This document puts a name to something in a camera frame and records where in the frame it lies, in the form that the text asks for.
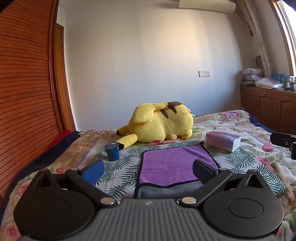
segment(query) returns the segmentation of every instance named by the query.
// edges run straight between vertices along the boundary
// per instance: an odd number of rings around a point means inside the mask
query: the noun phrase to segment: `cabinet door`
[[[251,88],[241,87],[241,106],[243,110],[257,117],[255,106],[256,91]]]
[[[291,95],[279,95],[279,132],[295,135],[296,124],[296,97]]]
[[[258,121],[268,128],[278,131],[276,125],[278,116],[278,109],[276,102],[278,95],[270,91],[257,91],[255,103],[259,109]]]

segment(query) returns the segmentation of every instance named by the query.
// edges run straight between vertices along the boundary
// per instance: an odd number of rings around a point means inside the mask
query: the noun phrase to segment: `blue gripper pad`
[[[92,185],[95,185],[97,180],[99,180],[104,173],[104,162],[102,160],[97,160],[81,169],[80,172],[81,177],[84,180],[88,181]]]

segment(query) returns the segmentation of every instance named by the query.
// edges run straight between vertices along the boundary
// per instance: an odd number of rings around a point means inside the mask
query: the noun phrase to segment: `stuffed animal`
[[[180,102],[146,103],[139,105],[129,124],[117,130],[117,134],[130,133],[120,138],[119,149],[128,148],[136,141],[151,143],[155,140],[186,140],[192,136],[193,116]]]

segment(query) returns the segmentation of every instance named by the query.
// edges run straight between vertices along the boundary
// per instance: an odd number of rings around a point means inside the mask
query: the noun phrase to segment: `black circular cover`
[[[276,232],[283,220],[283,210],[271,191],[248,186],[209,197],[203,214],[222,233],[248,239]]]
[[[36,188],[14,210],[18,229],[33,239],[58,240],[83,229],[94,215],[84,195],[62,189]]]

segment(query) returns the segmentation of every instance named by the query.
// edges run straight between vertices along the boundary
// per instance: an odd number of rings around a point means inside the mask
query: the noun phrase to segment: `window frame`
[[[296,39],[280,0],[268,0],[279,24],[289,63],[290,75],[296,76]]]

